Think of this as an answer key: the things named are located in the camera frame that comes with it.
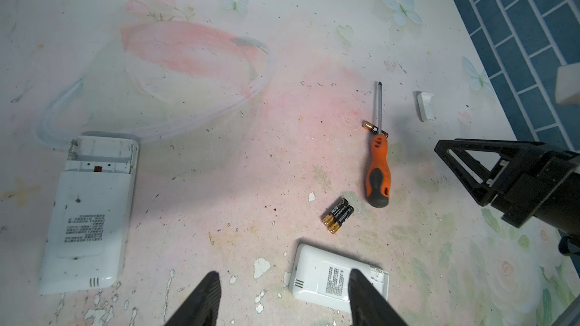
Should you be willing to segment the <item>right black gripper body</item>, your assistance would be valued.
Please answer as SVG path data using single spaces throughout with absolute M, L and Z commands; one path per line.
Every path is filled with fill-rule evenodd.
M 579 154 L 548 144 L 505 144 L 490 205 L 520 228 L 533 217 L 564 235 L 562 254 L 579 252 Z

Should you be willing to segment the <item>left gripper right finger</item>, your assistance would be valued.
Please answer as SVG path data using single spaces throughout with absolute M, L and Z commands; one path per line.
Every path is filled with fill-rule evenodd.
M 357 269 L 350 271 L 348 296 L 353 326 L 407 326 L 364 274 Z

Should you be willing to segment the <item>white remote with display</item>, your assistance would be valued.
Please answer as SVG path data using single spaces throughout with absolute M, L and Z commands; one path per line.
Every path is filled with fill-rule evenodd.
M 350 312 L 348 284 L 353 269 L 361 271 L 379 294 L 388 298 L 386 271 L 308 244 L 297 248 L 289 289 L 298 300 Z

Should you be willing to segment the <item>orange black screwdriver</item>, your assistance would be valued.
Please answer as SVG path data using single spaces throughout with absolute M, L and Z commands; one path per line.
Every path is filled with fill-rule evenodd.
M 377 125 L 382 130 L 382 83 L 377 82 L 378 119 Z M 389 204 L 391 189 L 391 171 L 388 166 L 388 137 L 374 135 L 370 144 L 371 162 L 366 175 L 366 199 L 374 208 L 385 208 Z

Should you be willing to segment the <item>black gold battery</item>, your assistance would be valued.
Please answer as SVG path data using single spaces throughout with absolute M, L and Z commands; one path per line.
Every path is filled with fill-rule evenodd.
M 344 222 L 353 214 L 354 208 L 351 205 L 348 205 L 338 217 L 335 218 L 335 221 L 328 227 L 329 232 L 331 234 L 336 234 Z

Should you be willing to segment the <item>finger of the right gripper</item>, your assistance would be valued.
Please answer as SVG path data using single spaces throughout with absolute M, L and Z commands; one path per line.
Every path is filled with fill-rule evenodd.
M 513 140 L 440 140 L 435 152 L 457 176 L 478 205 L 493 203 L 496 196 L 505 196 L 519 179 L 530 172 L 542 158 L 544 144 Z M 474 157 L 476 152 L 496 154 L 495 164 L 488 169 Z

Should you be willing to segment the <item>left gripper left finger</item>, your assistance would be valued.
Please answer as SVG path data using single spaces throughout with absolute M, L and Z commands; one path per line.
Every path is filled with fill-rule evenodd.
M 165 326 L 216 326 L 220 301 L 219 273 L 211 271 L 165 323 Z

